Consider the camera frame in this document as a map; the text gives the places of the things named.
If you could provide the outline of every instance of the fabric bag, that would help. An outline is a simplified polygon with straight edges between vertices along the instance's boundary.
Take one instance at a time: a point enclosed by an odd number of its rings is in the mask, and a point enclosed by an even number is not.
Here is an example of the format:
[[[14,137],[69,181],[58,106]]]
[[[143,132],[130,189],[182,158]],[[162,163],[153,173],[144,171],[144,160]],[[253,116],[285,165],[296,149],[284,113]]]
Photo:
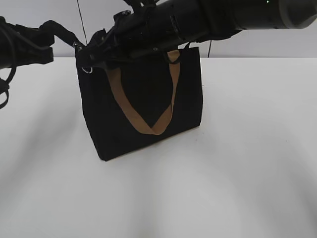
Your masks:
[[[43,26],[72,45],[55,22]],[[148,56],[87,73],[77,65],[84,118],[99,157],[108,161],[198,127],[203,91],[198,48]]]

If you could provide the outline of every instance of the bag strap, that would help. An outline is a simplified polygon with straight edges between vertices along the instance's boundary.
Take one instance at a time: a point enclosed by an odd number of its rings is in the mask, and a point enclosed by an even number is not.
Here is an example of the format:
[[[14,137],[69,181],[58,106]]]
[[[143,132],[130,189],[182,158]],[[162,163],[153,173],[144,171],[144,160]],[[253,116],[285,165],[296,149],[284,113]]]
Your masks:
[[[175,62],[179,59],[180,52],[178,50],[169,52],[168,57],[171,62]],[[171,74],[171,78],[173,82],[173,94],[171,98],[171,104],[165,110],[165,112],[159,117],[159,119],[157,120],[157,122],[152,128],[149,127],[149,125],[140,116],[140,114],[133,108],[127,96],[125,95],[123,87],[122,87],[122,83],[121,83],[121,69],[117,68],[114,70],[106,71],[115,100],[119,104],[120,108],[122,109],[127,119],[133,125],[133,127],[142,134],[161,135],[166,131],[168,125],[170,124],[172,120],[176,89],[177,89],[179,74],[180,74],[180,63],[169,64],[169,70],[170,70],[170,74]]]
[[[49,20],[45,22],[40,26],[40,29],[57,36],[66,44],[75,49],[77,49],[77,47],[84,47],[84,44],[79,41],[73,32],[67,30],[65,27],[55,21]]]

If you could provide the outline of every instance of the white tabletop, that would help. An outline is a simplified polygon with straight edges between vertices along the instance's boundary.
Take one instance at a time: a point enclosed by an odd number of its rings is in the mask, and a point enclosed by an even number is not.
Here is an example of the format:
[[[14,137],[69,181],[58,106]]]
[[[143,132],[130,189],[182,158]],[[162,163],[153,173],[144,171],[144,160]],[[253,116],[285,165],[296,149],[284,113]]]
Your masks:
[[[200,128],[106,163],[75,59],[19,68],[0,237],[316,238],[317,59],[202,59],[202,74]]]

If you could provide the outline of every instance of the tan handle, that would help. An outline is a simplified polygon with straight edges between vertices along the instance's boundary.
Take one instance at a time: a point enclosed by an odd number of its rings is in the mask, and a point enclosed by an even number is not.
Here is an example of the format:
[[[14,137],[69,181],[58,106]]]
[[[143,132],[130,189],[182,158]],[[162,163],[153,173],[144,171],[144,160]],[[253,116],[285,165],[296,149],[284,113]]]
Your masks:
[[[179,58],[179,56],[180,53],[178,50],[171,51],[168,53],[168,57],[171,60],[171,62],[175,62]],[[115,100],[121,107],[127,119],[133,125],[133,127],[142,134],[161,135],[166,131],[166,128],[172,120],[176,89],[179,80],[180,64],[170,64],[169,70],[173,81],[173,94],[171,104],[165,110],[165,112],[159,117],[158,121],[152,128],[149,127],[149,125],[144,121],[140,114],[132,107],[131,103],[126,97],[121,84],[121,69],[117,68],[114,70],[106,71]]]

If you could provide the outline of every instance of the cable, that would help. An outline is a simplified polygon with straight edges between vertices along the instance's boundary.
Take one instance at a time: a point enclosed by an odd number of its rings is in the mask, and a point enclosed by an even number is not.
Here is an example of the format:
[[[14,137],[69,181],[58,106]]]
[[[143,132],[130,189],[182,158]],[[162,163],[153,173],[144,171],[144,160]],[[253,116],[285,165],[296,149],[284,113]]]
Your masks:
[[[211,51],[211,43],[212,43],[212,40],[210,40],[210,44],[209,44],[209,50],[208,50],[208,58],[210,57],[210,51]]]
[[[84,35],[85,35],[85,41],[86,41],[86,45],[88,44],[87,41],[87,35],[86,35],[86,31],[85,31],[85,26],[84,26],[84,21],[83,21],[83,16],[81,14],[81,9],[80,9],[80,5],[79,5],[79,1],[77,0],[77,5],[78,5],[78,10],[79,10],[79,15],[80,15],[80,20],[81,20],[81,25],[83,27],[83,31],[84,31]]]
[[[9,101],[9,83],[12,81],[12,79],[15,76],[17,63],[16,63],[16,51],[14,47],[14,43],[10,37],[10,35],[6,32],[4,29],[6,26],[4,24],[0,24],[0,32],[7,38],[10,48],[11,48],[11,57],[12,57],[12,64],[11,64],[11,71],[6,80],[2,80],[0,78],[0,85],[2,86],[2,92],[6,94],[6,100],[0,104],[0,109],[4,108],[8,101]]]

